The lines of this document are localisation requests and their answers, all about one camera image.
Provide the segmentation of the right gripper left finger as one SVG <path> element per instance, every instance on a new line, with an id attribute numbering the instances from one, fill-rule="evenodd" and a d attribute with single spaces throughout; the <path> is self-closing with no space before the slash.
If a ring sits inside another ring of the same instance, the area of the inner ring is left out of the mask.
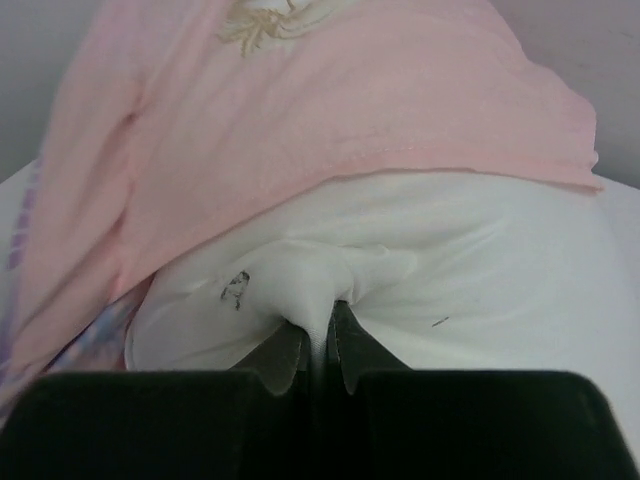
<path id="1" fill-rule="evenodd" d="M 306 333 L 283 324 L 226 371 L 56 374 L 1 434 L 5 479 L 295 479 Z"/>

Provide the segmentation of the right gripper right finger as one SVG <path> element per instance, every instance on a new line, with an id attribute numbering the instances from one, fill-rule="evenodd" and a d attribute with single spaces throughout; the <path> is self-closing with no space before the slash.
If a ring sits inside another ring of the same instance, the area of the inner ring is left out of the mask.
<path id="1" fill-rule="evenodd" d="M 416 370 L 338 303 L 327 345 L 331 479 L 635 479 L 588 379 L 544 370 Z"/>

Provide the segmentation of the white pillow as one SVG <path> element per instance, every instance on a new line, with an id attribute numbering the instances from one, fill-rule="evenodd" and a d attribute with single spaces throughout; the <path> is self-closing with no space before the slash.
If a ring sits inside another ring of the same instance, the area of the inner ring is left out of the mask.
<path id="1" fill-rule="evenodd" d="M 327 183 L 160 269 L 131 370 L 225 369 L 282 320 L 320 361 L 334 305 L 413 368 L 567 370 L 639 391 L 639 308 L 597 197 L 471 173 Z"/>

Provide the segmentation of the pink purple pillowcase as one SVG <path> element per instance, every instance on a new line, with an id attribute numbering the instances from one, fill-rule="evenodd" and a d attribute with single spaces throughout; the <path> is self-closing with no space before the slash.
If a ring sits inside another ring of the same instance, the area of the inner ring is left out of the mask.
<path id="1" fill-rule="evenodd" d="M 462 170 L 597 189 L 596 115 L 487 1 L 108 1 L 67 71 L 7 260 L 1 407 L 110 367 L 96 317 L 321 182 Z"/>

